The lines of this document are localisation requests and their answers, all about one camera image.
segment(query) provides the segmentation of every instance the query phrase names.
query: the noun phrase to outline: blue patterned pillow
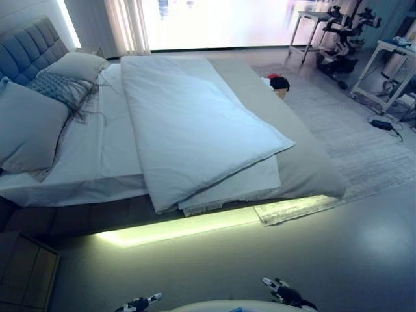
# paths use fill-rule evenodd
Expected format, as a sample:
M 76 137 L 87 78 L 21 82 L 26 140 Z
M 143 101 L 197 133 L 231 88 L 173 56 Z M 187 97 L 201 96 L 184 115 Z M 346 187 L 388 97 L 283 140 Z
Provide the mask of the blue patterned pillow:
M 77 116 L 82 121 L 85 121 L 85 116 L 82 114 L 81 107 L 87 96 L 97 90 L 95 84 L 89 81 L 46 72 L 40 73 L 36 79 L 25 86 L 65 104 L 70 117 Z

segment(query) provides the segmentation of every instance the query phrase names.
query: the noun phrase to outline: black bag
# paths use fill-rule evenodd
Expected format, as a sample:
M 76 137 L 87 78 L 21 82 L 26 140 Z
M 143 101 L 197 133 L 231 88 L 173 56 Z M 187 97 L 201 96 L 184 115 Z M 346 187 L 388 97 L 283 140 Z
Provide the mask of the black bag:
M 271 78 L 270 85 L 273 89 L 286 89 L 286 91 L 289 91 L 291 87 L 288 80 L 284 77 Z

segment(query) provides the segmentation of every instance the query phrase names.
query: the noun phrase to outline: gray rug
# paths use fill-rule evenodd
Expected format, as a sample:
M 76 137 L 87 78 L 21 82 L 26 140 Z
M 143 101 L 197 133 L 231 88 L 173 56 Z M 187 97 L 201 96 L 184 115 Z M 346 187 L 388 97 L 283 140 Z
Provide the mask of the gray rug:
M 290 82 L 285 102 L 322 144 L 348 181 L 343 199 L 317 202 L 294 209 L 281 204 L 256 206 L 266 225 L 337 207 L 415 180 L 415 154 L 398 138 L 373 128 L 364 116 L 348 108 L 347 99 L 335 99 L 281 64 L 253 67 L 262 77 L 278 73 Z

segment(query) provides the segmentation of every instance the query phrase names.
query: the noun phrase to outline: gray pillow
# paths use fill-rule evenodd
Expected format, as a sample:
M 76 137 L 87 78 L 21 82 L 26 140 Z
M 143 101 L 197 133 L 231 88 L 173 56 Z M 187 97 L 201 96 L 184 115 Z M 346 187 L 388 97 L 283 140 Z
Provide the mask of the gray pillow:
M 67 117 L 62 103 L 4 77 L 0 81 L 0 168 L 33 172 L 51 167 Z
M 69 52 L 57 62 L 40 71 L 40 73 L 56 73 L 58 75 L 87 80 L 94 83 L 98 73 L 108 65 L 110 65 L 110 63 L 105 58 L 97 55 Z
M 46 72 L 42 72 L 25 87 L 65 104 L 70 118 L 78 117 L 83 122 L 86 116 L 81 107 L 89 96 L 98 91 L 98 87 L 89 81 Z

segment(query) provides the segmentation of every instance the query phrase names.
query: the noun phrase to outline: wooden nightstand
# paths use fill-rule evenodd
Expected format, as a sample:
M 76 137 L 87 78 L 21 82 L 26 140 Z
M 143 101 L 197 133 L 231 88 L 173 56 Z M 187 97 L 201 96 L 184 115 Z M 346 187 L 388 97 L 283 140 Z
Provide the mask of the wooden nightstand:
M 104 57 L 104 52 L 100 47 L 77 47 L 75 52 L 82 52 L 97 55 L 99 57 Z
M 47 310 L 59 254 L 19 232 L 0 234 L 0 311 Z

